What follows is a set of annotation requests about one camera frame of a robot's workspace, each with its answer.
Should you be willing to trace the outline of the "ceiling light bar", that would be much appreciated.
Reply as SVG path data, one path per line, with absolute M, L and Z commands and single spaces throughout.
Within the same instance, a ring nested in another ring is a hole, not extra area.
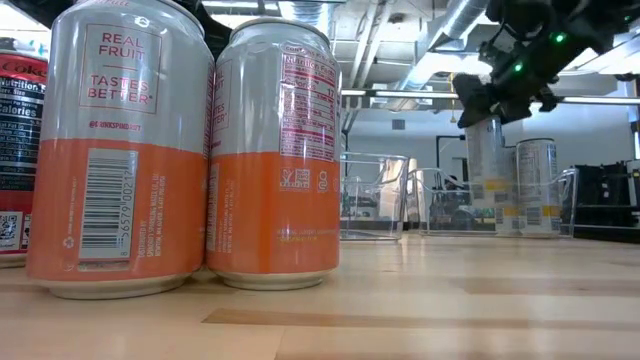
M 341 95 L 347 97 L 400 99 L 459 99 L 455 93 L 405 90 L 345 89 L 341 91 Z M 640 106 L 639 97 L 557 96 L 556 99 L 559 103 L 566 104 Z

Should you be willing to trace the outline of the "white door panel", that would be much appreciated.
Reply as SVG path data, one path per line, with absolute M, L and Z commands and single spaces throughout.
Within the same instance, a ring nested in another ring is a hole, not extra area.
M 385 220 L 417 223 L 420 220 L 415 158 L 385 158 L 380 166 L 382 182 L 379 213 Z

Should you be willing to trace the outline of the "red Coke can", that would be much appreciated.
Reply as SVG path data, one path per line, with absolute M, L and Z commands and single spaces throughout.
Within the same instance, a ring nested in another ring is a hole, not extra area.
M 0 37 L 0 269 L 26 263 L 47 70 Z

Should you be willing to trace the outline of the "black cabinet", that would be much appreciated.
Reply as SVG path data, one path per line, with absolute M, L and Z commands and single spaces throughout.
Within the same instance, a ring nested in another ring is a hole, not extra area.
M 577 225 L 640 228 L 640 162 L 575 165 Z

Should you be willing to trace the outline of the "black pipe stand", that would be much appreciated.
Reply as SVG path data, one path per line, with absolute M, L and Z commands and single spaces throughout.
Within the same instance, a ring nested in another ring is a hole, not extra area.
M 440 168 L 440 153 L 441 153 L 441 145 L 440 142 L 442 139 L 455 139 L 455 140 L 460 140 L 460 141 L 466 141 L 466 135 L 461 134 L 461 135 L 437 135 L 435 137 L 435 144 L 436 144 L 436 167 Z

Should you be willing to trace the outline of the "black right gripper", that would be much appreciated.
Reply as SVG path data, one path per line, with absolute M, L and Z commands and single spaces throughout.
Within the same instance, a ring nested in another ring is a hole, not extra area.
M 541 112 L 551 112 L 558 99 L 548 83 L 530 64 L 529 42 L 516 40 L 509 50 L 495 44 L 500 31 L 479 48 L 479 59 L 490 65 L 490 81 L 483 84 L 477 75 L 460 73 L 452 85 L 463 106 L 457 126 L 468 128 L 497 116 L 502 125 L 532 116 L 530 105 L 541 103 Z

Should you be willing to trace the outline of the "clear plastic bin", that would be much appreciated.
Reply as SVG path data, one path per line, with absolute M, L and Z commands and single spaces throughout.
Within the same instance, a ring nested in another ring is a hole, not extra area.
M 418 186 L 420 220 L 411 223 L 422 235 L 469 237 L 499 236 L 496 232 L 495 208 L 476 208 L 466 184 L 454 180 L 443 170 L 421 168 L 413 170 Z M 556 178 L 560 196 L 560 232 L 551 238 L 571 238 L 574 234 L 578 171 L 567 169 Z
M 398 241 L 404 227 L 409 158 L 340 155 L 342 241 Z

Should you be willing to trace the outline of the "white Celsius can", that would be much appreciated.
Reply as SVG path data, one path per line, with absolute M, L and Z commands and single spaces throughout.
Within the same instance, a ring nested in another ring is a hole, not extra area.
M 495 228 L 499 236 L 519 234 L 519 206 L 516 167 L 516 147 L 507 146 L 505 151 L 505 175 L 507 180 L 506 201 L 495 209 Z
M 465 130 L 469 188 L 476 208 L 499 208 L 506 202 L 504 141 L 500 120 L 487 118 Z
M 520 232 L 526 237 L 551 238 L 560 232 L 560 196 L 556 145 L 550 138 L 533 138 L 516 145 Z

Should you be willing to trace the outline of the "silver spiral ceiling duct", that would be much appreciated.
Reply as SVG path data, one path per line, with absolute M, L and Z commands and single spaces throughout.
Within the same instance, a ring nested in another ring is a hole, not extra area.
M 312 25 L 327 37 L 333 37 L 333 4 L 316 0 L 291 0 L 279 1 L 278 7 L 283 18 Z

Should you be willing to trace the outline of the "orange and grey Spindrift can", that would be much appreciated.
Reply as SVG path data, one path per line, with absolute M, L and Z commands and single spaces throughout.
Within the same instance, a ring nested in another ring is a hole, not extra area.
M 216 63 L 207 267 L 231 287 L 313 287 L 339 263 L 341 69 L 327 36 L 263 17 Z
M 201 267 L 214 81 L 204 29 L 177 0 L 78 0 L 55 19 L 32 281 L 126 298 Z

